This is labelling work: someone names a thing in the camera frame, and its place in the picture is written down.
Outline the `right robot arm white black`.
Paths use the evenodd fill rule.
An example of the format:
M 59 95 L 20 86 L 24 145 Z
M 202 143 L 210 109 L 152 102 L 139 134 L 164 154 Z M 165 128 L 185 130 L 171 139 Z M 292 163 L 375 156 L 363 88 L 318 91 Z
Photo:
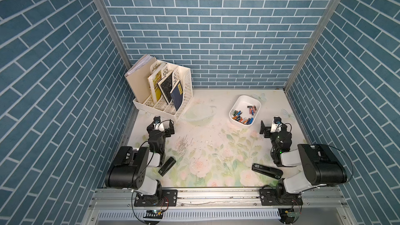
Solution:
M 349 175 L 336 155 L 333 146 L 325 144 L 298 144 L 291 149 L 291 124 L 274 117 L 272 124 L 260 123 L 259 134 L 270 139 L 270 156 L 274 167 L 253 164 L 252 170 L 278 180 L 279 194 L 300 194 L 323 186 L 349 182 Z

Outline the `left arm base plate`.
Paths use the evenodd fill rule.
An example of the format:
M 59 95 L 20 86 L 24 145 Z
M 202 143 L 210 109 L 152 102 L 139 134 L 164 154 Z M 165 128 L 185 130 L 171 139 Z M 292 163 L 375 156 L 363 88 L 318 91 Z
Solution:
M 162 189 L 157 191 L 155 195 L 138 194 L 134 198 L 134 207 L 175 207 L 177 204 L 177 190 Z

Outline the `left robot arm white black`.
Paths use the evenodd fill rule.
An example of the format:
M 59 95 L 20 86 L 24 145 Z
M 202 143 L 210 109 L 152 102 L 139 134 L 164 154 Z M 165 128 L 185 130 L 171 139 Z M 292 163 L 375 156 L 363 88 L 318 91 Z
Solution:
M 114 189 L 131 189 L 145 198 L 160 199 L 161 183 L 146 176 L 146 170 L 165 164 L 166 139 L 175 134 L 174 121 L 156 116 L 146 130 L 149 137 L 138 149 L 120 147 L 106 173 L 105 185 Z

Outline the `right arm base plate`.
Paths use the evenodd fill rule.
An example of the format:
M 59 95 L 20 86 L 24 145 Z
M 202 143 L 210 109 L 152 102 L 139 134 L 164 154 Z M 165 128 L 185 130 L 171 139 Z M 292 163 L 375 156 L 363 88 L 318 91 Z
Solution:
M 260 189 L 259 196 L 262 206 L 302 206 L 300 194 L 289 194 L 284 190 Z

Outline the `white plastic storage box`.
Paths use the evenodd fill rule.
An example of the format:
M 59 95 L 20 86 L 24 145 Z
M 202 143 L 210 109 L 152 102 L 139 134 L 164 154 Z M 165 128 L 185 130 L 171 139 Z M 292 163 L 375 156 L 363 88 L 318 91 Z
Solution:
M 249 128 L 255 123 L 261 110 L 261 102 L 247 95 L 237 98 L 228 114 L 228 120 L 240 128 Z

